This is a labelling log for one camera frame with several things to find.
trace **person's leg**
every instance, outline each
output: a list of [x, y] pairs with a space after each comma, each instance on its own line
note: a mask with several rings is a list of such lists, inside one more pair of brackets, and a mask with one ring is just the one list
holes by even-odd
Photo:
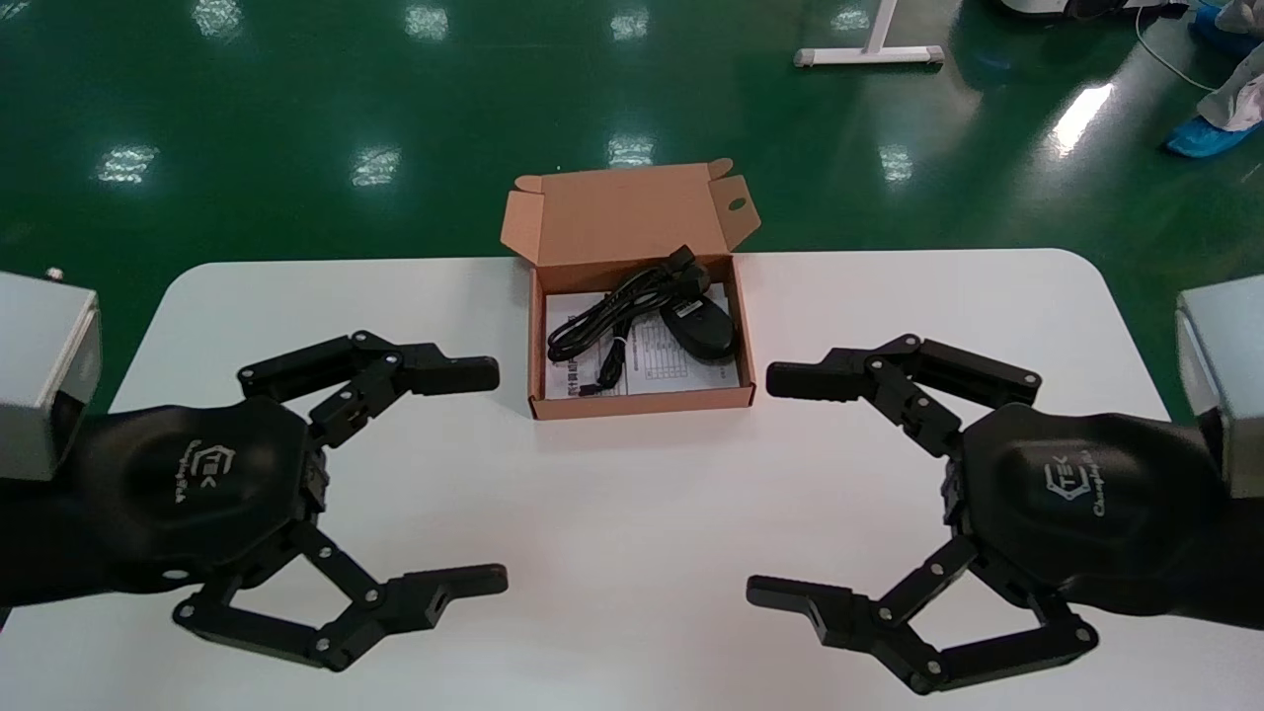
[[1260, 43], [1246, 24], [1248, 16], [1254, 16], [1248, 0], [1231, 0], [1224, 8], [1201, 5], [1189, 23], [1189, 32], [1226, 54], [1245, 57]]
[[[1245, 0], [1236, 1], [1245, 4]], [[1198, 116], [1177, 127], [1164, 145], [1191, 158], [1216, 156], [1241, 143], [1260, 127], [1261, 119], [1264, 46], [1256, 46], [1229, 81], [1198, 102]]]

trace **gripper logo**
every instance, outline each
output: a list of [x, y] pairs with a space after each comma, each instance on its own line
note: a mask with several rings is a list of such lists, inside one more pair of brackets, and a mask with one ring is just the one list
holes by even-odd
[[1044, 486], [1067, 501], [1096, 490], [1093, 515], [1102, 519], [1106, 516], [1106, 482], [1102, 481], [1101, 468], [1087, 449], [1078, 452], [1078, 461], [1073, 461], [1076, 457], [1076, 453], [1054, 457], [1052, 463], [1045, 464]]
[[202, 440], [195, 439], [185, 448], [185, 455], [179, 458], [179, 468], [176, 469], [176, 504], [183, 504], [188, 498], [188, 488], [216, 488], [220, 478], [233, 469], [233, 459], [236, 450], [221, 444], [202, 447]]

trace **white cable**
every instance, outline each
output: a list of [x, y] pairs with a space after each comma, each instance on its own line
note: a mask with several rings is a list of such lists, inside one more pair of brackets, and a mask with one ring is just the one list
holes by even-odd
[[1193, 86], [1197, 86], [1198, 89], [1201, 89], [1203, 91], [1216, 91], [1216, 89], [1212, 87], [1212, 86], [1207, 86], [1206, 83], [1198, 83], [1197, 81], [1187, 77], [1184, 75], [1184, 72], [1182, 72], [1181, 70], [1173, 67], [1172, 63], [1168, 62], [1167, 59], [1164, 59], [1163, 57], [1159, 57], [1158, 52], [1155, 52], [1154, 49], [1150, 49], [1150, 46], [1146, 44], [1145, 39], [1141, 37], [1141, 11], [1140, 10], [1136, 11], [1136, 23], [1134, 24], [1134, 28], [1136, 29], [1136, 40], [1141, 43], [1141, 47], [1145, 47], [1145, 51], [1149, 52], [1152, 57], [1154, 57], [1155, 59], [1158, 59], [1160, 65], [1163, 65], [1164, 67], [1172, 70], [1172, 73], [1177, 75], [1178, 77], [1186, 80], [1187, 82], [1192, 83]]

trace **instruction paper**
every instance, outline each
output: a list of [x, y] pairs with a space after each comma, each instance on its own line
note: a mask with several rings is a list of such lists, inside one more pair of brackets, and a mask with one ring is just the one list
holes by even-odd
[[[604, 294], [559, 294], [545, 297], [545, 333], [550, 334], [566, 321], [595, 306]], [[707, 296], [728, 312], [723, 285], [712, 285]], [[597, 373], [611, 352], [614, 335], [602, 339], [573, 361], [554, 363], [545, 358], [545, 399], [579, 397], [579, 386], [597, 382]], [[733, 357], [720, 361], [699, 361], [676, 343], [657, 311], [632, 321], [624, 352], [623, 377], [618, 385], [590, 397], [646, 395], [651, 392], [684, 392], [738, 387]]]

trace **white stand base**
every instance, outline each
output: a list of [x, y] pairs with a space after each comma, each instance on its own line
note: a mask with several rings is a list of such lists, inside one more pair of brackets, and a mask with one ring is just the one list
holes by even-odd
[[813, 67], [817, 65], [942, 65], [943, 47], [880, 47], [876, 52], [863, 48], [842, 49], [800, 49], [794, 53], [794, 66]]
[[796, 67], [814, 67], [817, 65], [944, 63], [943, 47], [882, 47], [882, 43], [886, 42], [886, 32], [891, 29], [891, 18], [895, 16], [896, 1], [882, 0], [878, 3], [868, 39], [865, 40], [865, 47], [800, 49], [794, 54], [794, 65]]

